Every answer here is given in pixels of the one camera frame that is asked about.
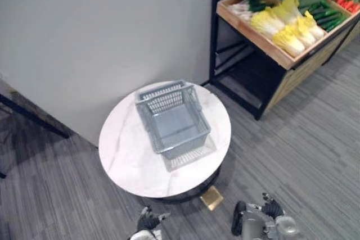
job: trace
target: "black metal frame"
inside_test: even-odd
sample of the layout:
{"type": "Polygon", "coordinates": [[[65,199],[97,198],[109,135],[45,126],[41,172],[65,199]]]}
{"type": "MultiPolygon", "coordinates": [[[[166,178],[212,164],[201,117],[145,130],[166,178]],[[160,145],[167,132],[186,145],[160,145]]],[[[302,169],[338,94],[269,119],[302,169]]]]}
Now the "black metal frame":
{"type": "MultiPolygon", "coordinates": [[[[216,86],[218,89],[220,89],[222,92],[224,92],[226,95],[228,95],[230,98],[232,98],[235,102],[237,102],[240,106],[245,108],[247,111],[249,111],[256,120],[259,120],[264,113],[265,109],[267,108],[270,100],[272,99],[273,95],[275,94],[279,84],[282,82],[287,70],[278,65],[275,61],[272,60],[268,55],[266,55],[258,46],[256,46],[252,41],[248,40],[246,37],[244,37],[241,33],[239,33],[235,28],[233,28],[228,22],[223,20],[221,17],[217,15],[217,3],[219,0],[211,0],[211,37],[210,37],[210,70],[209,70],[209,83],[216,86]],[[218,45],[218,29],[219,29],[219,19],[222,19],[242,40],[240,42],[236,42],[232,45],[226,46],[222,49],[217,49],[218,45]],[[221,53],[226,52],[230,49],[235,48],[236,46],[239,46],[241,44],[247,44],[249,47],[251,47],[255,53],[257,54],[256,57],[259,57],[262,59],[262,61],[272,61],[274,63],[274,66],[272,68],[276,71],[274,74],[269,76],[268,85],[264,86],[264,89],[261,89],[260,91],[264,92],[262,94],[261,99],[261,105],[259,107],[254,106],[249,101],[244,99],[242,96],[239,96],[239,94],[235,93],[232,89],[227,87],[221,82],[221,78],[224,76],[227,76],[229,74],[232,74],[234,76],[234,71],[236,70],[239,65],[241,65],[241,62],[245,61],[244,58],[238,60],[234,64],[227,67],[225,70],[222,70],[221,72],[217,73],[217,70],[219,67],[224,66],[227,64],[231,59],[233,59],[236,55],[238,55],[242,50],[239,49],[235,53],[231,54],[226,60],[222,61],[218,66],[216,66],[216,60],[217,56],[219,56],[221,53]]],[[[355,24],[359,21],[360,15],[353,18],[350,22],[348,22],[346,25],[342,26],[340,29],[337,30],[335,34],[333,34],[331,37],[327,38],[323,43],[321,43],[319,46],[317,46],[314,50],[309,52],[297,65],[292,67],[293,70],[297,69],[299,66],[301,66],[303,63],[305,63],[310,57],[312,57],[315,53],[317,53],[319,50],[321,50],[325,45],[327,45],[329,42],[331,42],[334,38],[338,36],[339,33],[344,31],[344,29],[350,27],[350,30],[347,32],[347,34],[344,36],[344,38],[341,40],[340,44],[336,46],[334,51],[332,52],[331,56],[324,62],[326,64],[329,62],[331,57],[339,50],[343,42],[346,40],[350,32],[355,27],[355,24]]]]}
{"type": "Polygon", "coordinates": [[[68,137],[69,137],[68,134],[66,134],[64,132],[61,132],[60,130],[58,130],[54,126],[50,125],[49,123],[47,123],[44,120],[42,120],[41,118],[39,118],[37,115],[29,112],[28,110],[26,110],[23,107],[16,104],[11,99],[9,99],[9,98],[1,95],[1,94],[0,94],[0,102],[2,104],[4,104],[5,106],[9,107],[10,109],[12,109],[13,111],[15,111],[15,112],[25,116],[26,118],[30,119],[31,121],[35,122],[39,126],[42,126],[43,128],[49,130],[50,132],[54,132],[57,135],[60,135],[63,138],[68,139],[68,137]]]}

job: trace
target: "white marble tabletop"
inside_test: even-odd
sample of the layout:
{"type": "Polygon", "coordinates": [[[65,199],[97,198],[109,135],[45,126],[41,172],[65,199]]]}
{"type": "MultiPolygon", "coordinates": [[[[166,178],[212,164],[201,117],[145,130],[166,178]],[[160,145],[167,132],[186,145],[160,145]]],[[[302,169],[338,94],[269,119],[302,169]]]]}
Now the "white marble tabletop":
{"type": "Polygon", "coordinates": [[[106,173],[120,188],[142,197],[163,198],[195,188],[221,165],[230,144],[231,124],[224,105],[207,89],[195,85],[215,151],[179,169],[167,170],[162,156],[152,149],[135,104],[138,91],[165,83],[148,85],[126,96],[110,112],[100,134],[99,155],[106,173]]]}

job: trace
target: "wooden crate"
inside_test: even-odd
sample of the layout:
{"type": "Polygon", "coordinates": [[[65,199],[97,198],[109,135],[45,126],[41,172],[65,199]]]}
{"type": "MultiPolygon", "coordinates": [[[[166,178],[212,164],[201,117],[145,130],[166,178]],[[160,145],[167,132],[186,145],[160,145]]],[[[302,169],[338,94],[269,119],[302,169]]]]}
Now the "wooden crate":
{"type": "Polygon", "coordinates": [[[339,6],[332,0],[326,0],[327,3],[334,9],[340,11],[342,14],[348,16],[348,18],[331,32],[326,33],[326,35],[315,42],[311,47],[307,48],[302,54],[297,57],[292,57],[288,53],[286,53],[279,46],[275,45],[270,39],[266,38],[261,33],[257,32],[248,22],[240,19],[236,16],[235,13],[232,12],[230,5],[241,2],[242,0],[221,0],[217,5],[217,14],[227,21],[233,28],[235,28],[238,32],[240,32],[243,36],[245,36],[248,40],[253,42],[256,46],[258,46],[263,52],[265,52],[269,57],[271,57],[274,61],[276,61],[279,65],[281,65],[284,69],[290,70],[293,66],[295,66],[298,62],[300,62],[307,54],[311,53],[317,46],[319,46],[322,42],[327,39],[330,39],[336,32],[339,30],[344,24],[347,24],[352,18],[353,15],[339,6]]]}
{"type": "Polygon", "coordinates": [[[354,26],[353,30],[349,33],[349,35],[347,36],[346,40],[344,40],[344,42],[342,43],[341,47],[339,48],[339,50],[344,49],[354,38],[356,38],[358,35],[360,34],[360,21],[358,21],[356,23],[356,25],[354,26]]]}
{"type": "Polygon", "coordinates": [[[319,52],[310,59],[306,60],[306,62],[299,66],[296,70],[289,70],[270,100],[266,111],[284,98],[308,76],[313,74],[314,71],[316,71],[331,56],[334,49],[340,44],[349,29],[350,27],[342,31],[336,38],[320,49],[319,52]]]}

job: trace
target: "white wall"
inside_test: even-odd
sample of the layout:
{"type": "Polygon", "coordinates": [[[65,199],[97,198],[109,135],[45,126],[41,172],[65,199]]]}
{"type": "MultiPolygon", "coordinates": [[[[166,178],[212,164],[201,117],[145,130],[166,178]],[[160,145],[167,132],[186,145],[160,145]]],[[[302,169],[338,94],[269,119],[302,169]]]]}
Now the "white wall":
{"type": "Polygon", "coordinates": [[[208,79],[210,0],[0,0],[0,72],[97,144],[129,92],[208,79]]]}

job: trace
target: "gray carpet floor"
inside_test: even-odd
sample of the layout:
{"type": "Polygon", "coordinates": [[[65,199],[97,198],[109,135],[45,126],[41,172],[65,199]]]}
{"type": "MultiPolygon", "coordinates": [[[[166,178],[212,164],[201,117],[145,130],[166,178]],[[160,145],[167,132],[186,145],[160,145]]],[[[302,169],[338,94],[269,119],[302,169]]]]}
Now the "gray carpet floor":
{"type": "Polygon", "coordinates": [[[133,196],[106,176],[97,149],[65,140],[22,116],[0,111],[0,238],[126,239],[140,210],[171,211],[164,239],[239,239],[231,235],[238,200],[276,196],[308,239],[360,239],[360,40],[255,121],[220,91],[232,140],[210,212],[195,199],[161,205],[133,196]]]}

